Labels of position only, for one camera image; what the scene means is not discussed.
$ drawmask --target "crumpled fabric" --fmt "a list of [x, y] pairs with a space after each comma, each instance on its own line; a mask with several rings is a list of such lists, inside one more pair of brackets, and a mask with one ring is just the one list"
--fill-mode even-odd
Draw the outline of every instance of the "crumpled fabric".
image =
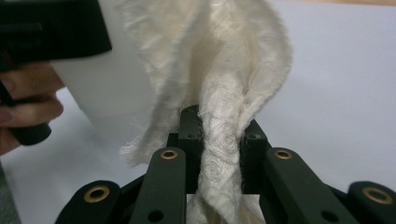
[[241, 195], [238, 143], [290, 71], [280, 18], [263, 0], [124, 0], [118, 10], [156, 93], [150, 124], [121, 153], [149, 163], [180, 111], [199, 105], [205, 149], [187, 222], [210, 223], [212, 210], [240, 223], [242, 205], [263, 220], [258, 201]]

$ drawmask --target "black plastic part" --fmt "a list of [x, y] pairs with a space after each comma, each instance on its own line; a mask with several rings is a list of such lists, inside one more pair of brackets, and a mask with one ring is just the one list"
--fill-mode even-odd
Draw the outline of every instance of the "black plastic part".
[[[166, 151], [176, 152], [166, 159]], [[157, 150], [146, 172], [130, 224], [185, 223], [186, 156], [183, 150], [166, 147]]]
[[111, 50], [97, 0], [0, 2], [0, 50], [15, 63], [88, 57]]
[[201, 155], [204, 150], [201, 119], [198, 117], [199, 106], [185, 108], [180, 115], [178, 128], [178, 147], [186, 152], [186, 191], [194, 194], [198, 188], [198, 176], [201, 168]]
[[9, 128], [8, 130], [23, 146], [38, 144], [46, 140], [51, 134], [48, 123], [42, 123], [32, 127]]
[[260, 164], [269, 148], [271, 145], [259, 124], [256, 120], [251, 121], [240, 142], [240, 167], [244, 194], [260, 194], [262, 180]]
[[289, 224], [358, 223], [297, 153], [271, 148], [262, 170], [287, 212]]
[[362, 224], [396, 223], [396, 193], [382, 185], [355, 182], [349, 187], [347, 202]]
[[[108, 189], [108, 195], [102, 189]], [[120, 199], [120, 187], [110, 181], [95, 181], [79, 189], [64, 210], [58, 216], [56, 224], [114, 224], [120, 216], [118, 201]], [[92, 201], [86, 200], [89, 195]], [[104, 197], [96, 202], [95, 198]]]
[[145, 176], [142, 175], [121, 188], [120, 209], [122, 210], [122, 214], [120, 214], [119, 218], [114, 219], [113, 223], [126, 224], [129, 222], [129, 219], [131, 219], [131, 214], [134, 211], [134, 205], [136, 203], [137, 196], [139, 195], [139, 191], [142, 188], [144, 178]]
[[178, 147], [178, 134], [169, 133], [168, 141], [166, 142], [167, 147]]
[[282, 206], [281, 201], [277, 198], [274, 189], [267, 191], [268, 194], [260, 195], [260, 208], [265, 217], [266, 224], [287, 224], [288, 214]]

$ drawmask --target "cloth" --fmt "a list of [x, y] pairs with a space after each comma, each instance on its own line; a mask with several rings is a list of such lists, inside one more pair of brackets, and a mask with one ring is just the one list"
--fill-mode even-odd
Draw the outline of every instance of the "cloth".
[[148, 163], [180, 111], [199, 104], [205, 150], [188, 223], [209, 223], [209, 210], [240, 223], [241, 204], [262, 220], [258, 201], [241, 196], [238, 142], [290, 70], [275, 11], [262, 0], [125, 0], [118, 10], [157, 95], [147, 129], [121, 153]]

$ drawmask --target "textile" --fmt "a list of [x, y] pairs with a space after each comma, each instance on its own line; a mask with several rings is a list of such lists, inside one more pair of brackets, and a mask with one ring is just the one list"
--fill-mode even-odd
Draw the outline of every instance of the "textile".
[[205, 150], [188, 223], [209, 223], [211, 209], [240, 223], [241, 204], [262, 219], [257, 200], [241, 198], [238, 142], [290, 70], [280, 18], [262, 0], [125, 0], [118, 10], [157, 95], [147, 129], [121, 153], [148, 163], [198, 104]]

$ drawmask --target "human hand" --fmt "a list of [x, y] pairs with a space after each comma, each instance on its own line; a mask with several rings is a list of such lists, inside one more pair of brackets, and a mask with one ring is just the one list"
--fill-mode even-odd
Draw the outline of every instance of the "human hand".
[[20, 143], [7, 128], [28, 127], [59, 117], [64, 108], [56, 91], [64, 84], [50, 63], [29, 63], [1, 73], [0, 80], [17, 105], [0, 104], [0, 156]]

